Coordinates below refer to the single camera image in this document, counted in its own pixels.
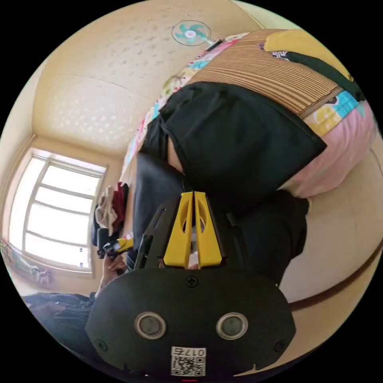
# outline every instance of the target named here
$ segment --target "wall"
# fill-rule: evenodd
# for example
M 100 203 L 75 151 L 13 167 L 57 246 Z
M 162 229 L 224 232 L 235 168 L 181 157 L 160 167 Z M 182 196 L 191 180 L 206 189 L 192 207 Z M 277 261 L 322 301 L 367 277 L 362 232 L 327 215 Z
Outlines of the wall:
M 32 138 L 32 111 L 36 88 L 45 61 L 36 69 L 14 103 L 0 138 L 0 205 L 14 159 Z
M 103 155 L 90 149 L 80 148 L 59 140 L 39 136 L 32 140 L 30 147 L 106 167 L 107 170 L 101 190 L 104 190 L 108 185 L 113 185 L 118 182 L 122 168 L 122 159 Z M 5 212 L 10 212 L 11 204 L 12 199 L 8 199 L 4 205 L 4 214 L 6 214 Z M 98 259 L 97 249 L 92 247 L 92 273 L 71 272 L 54 268 L 51 268 L 51 270 L 53 273 L 53 283 L 47 286 L 49 290 L 88 295 L 98 288 L 102 275 L 102 261 Z M 10 272 L 12 280 L 19 292 L 25 293 L 25 291 L 27 291 L 32 294 L 37 290 L 43 291 L 40 286 L 34 286 L 24 280 L 23 277 L 12 272 L 12 270 Z
M 120 177 L 122 159 L 100 154 L 79 146 L 70 145 L 59 140 L 39 136 L 32 142 L 32 147 L 107 167 L 101 190 L 105 190 L 108 185 L 113 185 L 118 182 Z M 89 275 L 79 276 L 77 273 L 65 271 L 56 274 L 55 284 L 50 288 L 54 288 L 59 292 L 79 293 L 84 295 L 96 291 L 102 275 L 102 261 L 98 259 L 97 249 L 95 247 L 92 247 L 92 258 L 93 277 L 90 277 Z
M 219 39 L 259 29 L 230 0 L 151 0 L 85 26 L 50 56 L 34 105 L 34 131 L 124 157 L 161 87 L 207 44 L 186 46 L 174 25 L 198 20 Z
M 264 29 L 294 29 L 298 25 L 267 9 L 243 1 L 232 0 L 250 16 L 252 16 Z

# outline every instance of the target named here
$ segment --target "black cloth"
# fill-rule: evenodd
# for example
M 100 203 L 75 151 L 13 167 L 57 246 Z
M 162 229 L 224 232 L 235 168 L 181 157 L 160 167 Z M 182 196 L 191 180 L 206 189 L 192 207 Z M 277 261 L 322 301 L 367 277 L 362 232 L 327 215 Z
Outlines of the black cloth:
M 249 265 L 278 286 L 290 261 L 306 243 L 308 200 L 278 190 L 238 222 Z
M 175 168 L 142 153 L 137 155 L 136 182 L 133 234 L 134 249 L 138 250 L 157 209 L 169 199 L 192 191 L 192 188 L 186 177 Z M 251 270 L 280 284 L 290 261 L 303 251 L 307 210 L 306 199 L 278 190 L 237 220 Z
M 24 296 L 23 300 L 31 305 L 29 309 L 32 314 L 57 342 L 87 359 L 105 365 L 85 332 L 95 293 L 87 297 L 39 292 Z M 42 309 L 46 304 L 50 308 Z
M 348 78 L 344 77 L 338 70 L 333 68 L 331 65 L 325 63 L 321 59 L 301 55 L 300 53 L 295 52 L 288 52 L 286 54 L 286 57 L 289 61 L 292 61 L 293 63 L 303 64 L 311 68 L 315 72 L 318 72 L 321 75 L 332 80 L 345 91 L 350 93 L 356 101 L 363 101 L 366 99 L 365 95 L 363 94 L 363 92 L 359 88 L 359 85 L 356 82 L 350 81 Z
M 237 217 L 326 148 L 284 106 L 244 87 L 209 82 L 169 98 L 149 124 L 141 152 L 166 161 L 168 136 L 193 189 Z
M 186 177 L 167 162 L 148 154 L 137 153 L 136 190 L 133 210 L 133 248 L 140 247 L 157 209 L 181 193 L 191 192 Z

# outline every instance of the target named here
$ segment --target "hand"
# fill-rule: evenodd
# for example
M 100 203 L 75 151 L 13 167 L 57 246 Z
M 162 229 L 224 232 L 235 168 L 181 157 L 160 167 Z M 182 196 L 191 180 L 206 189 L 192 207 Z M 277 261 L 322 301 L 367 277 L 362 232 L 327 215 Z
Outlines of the hand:
M 122 255 L 118 255 L 114 261 L 106 256 L 103 261 L 103 276 L 101 278 L 103 287 L 118 277 L 117 270 L 125 271 L 127 268 L 128 265 L 124 262 Z

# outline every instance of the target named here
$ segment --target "black jacket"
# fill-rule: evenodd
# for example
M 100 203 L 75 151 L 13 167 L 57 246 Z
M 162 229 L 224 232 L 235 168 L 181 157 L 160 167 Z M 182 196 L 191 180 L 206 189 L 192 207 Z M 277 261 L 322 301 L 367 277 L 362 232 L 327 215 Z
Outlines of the black jacket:
M 80 294 L 42 293 L 24 296 L 23 300 L 48 333 L 66 348 L 96 363 L 105 364 L 94 349 L 85 325 L 95 301 L 95 293 L 89 297 Z M 50 315 L 41 313 L 45 304 L 51 306 Z
M 167 161 L 168 137 L 191 187 L 237 217 L 326 148 L 283 105 L 244 87 L 209 82 L 169 98 L 149 124 L 141 152 Z

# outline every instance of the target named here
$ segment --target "fan blade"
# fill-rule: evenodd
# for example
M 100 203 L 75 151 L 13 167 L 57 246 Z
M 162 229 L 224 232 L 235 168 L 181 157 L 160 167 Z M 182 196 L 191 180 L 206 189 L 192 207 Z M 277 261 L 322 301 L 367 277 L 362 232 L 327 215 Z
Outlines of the fan blade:
M 199 25 L 199 24 L 194 24 L 191 27 L 189 27 L 189 29 L 191 29 L 194 32 L 197 32 L 199 30 L 199 28 L 203 28 L 203 26 Z
M 205 36 L 202 32 L 200 32 L 200 31 L 196 31 L 195 34 L 196 34 L 197 36 L 199 36 L 199 37 L 202 37 L 202 38 L 205 38 L 205 37 L 206 37 L 206 36 Z

